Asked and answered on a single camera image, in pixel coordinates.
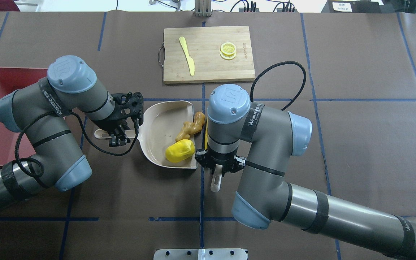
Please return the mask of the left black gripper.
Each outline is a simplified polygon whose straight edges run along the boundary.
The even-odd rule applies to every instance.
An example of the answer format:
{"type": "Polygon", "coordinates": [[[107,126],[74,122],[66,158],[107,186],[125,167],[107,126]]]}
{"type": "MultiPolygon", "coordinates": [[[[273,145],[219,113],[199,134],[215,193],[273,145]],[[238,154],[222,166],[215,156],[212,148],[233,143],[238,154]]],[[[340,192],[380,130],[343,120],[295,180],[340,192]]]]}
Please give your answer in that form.
{"type": "Polygon", "coordinates": [[[131,118],[135,133],[139,133],[139,128],[144,122],[143,95],[140,92],[128,92],[111,96],[114,101],[113,111],[105,119],[97,120],[96,125],[109,134],[109,147],[125,146],[129,143],[125,130],[130,130],[126,119],[131,118]]]}

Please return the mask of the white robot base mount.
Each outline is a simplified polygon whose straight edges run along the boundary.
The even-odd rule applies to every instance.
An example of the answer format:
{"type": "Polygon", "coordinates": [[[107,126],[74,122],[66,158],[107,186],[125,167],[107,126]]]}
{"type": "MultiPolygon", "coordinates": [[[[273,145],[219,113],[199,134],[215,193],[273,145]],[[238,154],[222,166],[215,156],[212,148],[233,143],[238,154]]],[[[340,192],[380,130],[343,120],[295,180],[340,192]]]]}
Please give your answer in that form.
{"type": "Polygon", "coordinates": [[[154,260],[248,260],[248,250],[242,248],[160,249],[154,260]]]}

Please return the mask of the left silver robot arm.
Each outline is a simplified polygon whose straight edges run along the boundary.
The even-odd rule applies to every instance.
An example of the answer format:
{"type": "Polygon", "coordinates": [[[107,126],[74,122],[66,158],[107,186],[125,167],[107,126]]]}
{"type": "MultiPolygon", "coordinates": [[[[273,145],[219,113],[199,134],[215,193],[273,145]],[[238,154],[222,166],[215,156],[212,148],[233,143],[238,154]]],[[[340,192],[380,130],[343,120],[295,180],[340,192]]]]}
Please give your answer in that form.
{"type": "Polygon", "coordinates": [[[135,133],[143,124],[140,92],[111,94],[86,62],[77,56],[56,59],[47,75],[0,99],[0,122],[18,133],[14,160],[0,169],[0,211],[55,187],[67,191],[89,179],[92,169],[64,118],[81,118],[74,109],[111,137],[110,147],[135,141],[127,137],[127,119],[135,133]]]}

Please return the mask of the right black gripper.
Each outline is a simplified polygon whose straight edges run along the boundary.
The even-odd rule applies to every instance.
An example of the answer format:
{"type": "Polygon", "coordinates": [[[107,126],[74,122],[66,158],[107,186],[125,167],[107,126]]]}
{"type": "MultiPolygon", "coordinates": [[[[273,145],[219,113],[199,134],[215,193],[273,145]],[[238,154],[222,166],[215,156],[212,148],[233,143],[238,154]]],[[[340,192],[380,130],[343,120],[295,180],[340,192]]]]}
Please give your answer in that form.
{"type": "Polygon", "coordinates": [[[222,166],[221,174],[236,173],[246,166],[246,157],[237,156],[236,150],[229,153],[218,153],[214,150],[197,150],[195,160],[203,167],[211,170],[215,174],[216,165],[222,166]]]}

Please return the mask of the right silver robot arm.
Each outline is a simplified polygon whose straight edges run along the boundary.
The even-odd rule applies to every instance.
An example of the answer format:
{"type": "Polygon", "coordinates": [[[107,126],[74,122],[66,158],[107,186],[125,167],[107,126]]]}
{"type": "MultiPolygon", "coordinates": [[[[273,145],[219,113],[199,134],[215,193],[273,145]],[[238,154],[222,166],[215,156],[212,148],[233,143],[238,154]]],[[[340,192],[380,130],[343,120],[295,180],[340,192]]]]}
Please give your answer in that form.
{"type": "Polygon", "coordinates": [[[232,214],[253,229],[272,221],[327,236],[399,260],[416,260],[416,217],[401,217],[291,184],[291,156],[307,150],[312,123],[306,117],[251,101],[237,84],[210,94],[207,147],[195,159],[213,177],[242,171],[232,214]]]}

